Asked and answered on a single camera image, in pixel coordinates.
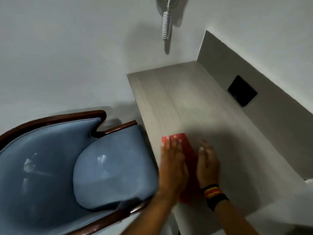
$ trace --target wristband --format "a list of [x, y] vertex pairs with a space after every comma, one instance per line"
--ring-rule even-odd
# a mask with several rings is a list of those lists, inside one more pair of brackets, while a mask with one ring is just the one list
[[209, 185], [201, 192], [204, 194], [208, 207], [214, 212], [216, 205], [222, 200], [229, 200], [226, 195], [220, 190], [217, 184]]

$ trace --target white desk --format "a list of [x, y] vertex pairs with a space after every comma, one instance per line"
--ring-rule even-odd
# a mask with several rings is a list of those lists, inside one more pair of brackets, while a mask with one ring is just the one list
[[[212, 144], [221, 161], [221, 188], [244, 214], [290, 195], [305, 182], [243, 113], [237, 102], [197, 62], [128, 74], [147, 134], [160, 162], [162, 136], [186, 133]], [[219, 229], [202, 198], [178, 204], [181, 235]]]

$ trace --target chair seat cushion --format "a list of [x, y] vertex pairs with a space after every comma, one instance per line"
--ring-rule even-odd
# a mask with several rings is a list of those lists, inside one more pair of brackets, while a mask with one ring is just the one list
[[138, 125], [108, 134], [78, 157], [73, 174], [76, 201], [89, 210], [153, 195], [157, 168]]

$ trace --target red envelope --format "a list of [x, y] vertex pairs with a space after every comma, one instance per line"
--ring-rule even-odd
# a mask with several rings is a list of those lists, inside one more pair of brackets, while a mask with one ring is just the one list
[[[182, 152], [185, 155], [185, 160], [189, 172], [189, 179], [186, 189], [180, 194], [180, 202], [191, 204], [191, 198], [193, 195], [200, 193], [200, 187], [198, 184], [196, 170], [198, 157], [194, 149], [190, 145], [188, 138], [185, 133], [175, 134], [177, 139], [182, 140]], [[162, 142], [165, 143], [166, 137], [162, 137]]]

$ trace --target blue upholstery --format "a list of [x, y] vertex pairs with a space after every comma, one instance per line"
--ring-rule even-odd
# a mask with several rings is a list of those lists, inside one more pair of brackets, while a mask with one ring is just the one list
[[94, 210], [133, 198], [143, 201], [153, 195], [158, 176], [150, 156], [138, 125], [93, 142], [74, 167], [77, 202]]
[[0, 151], [1, 234], [60, 235], [112, 212], [87, 211], [73, 193], [74, 165], [99, 120], [46, 126]]

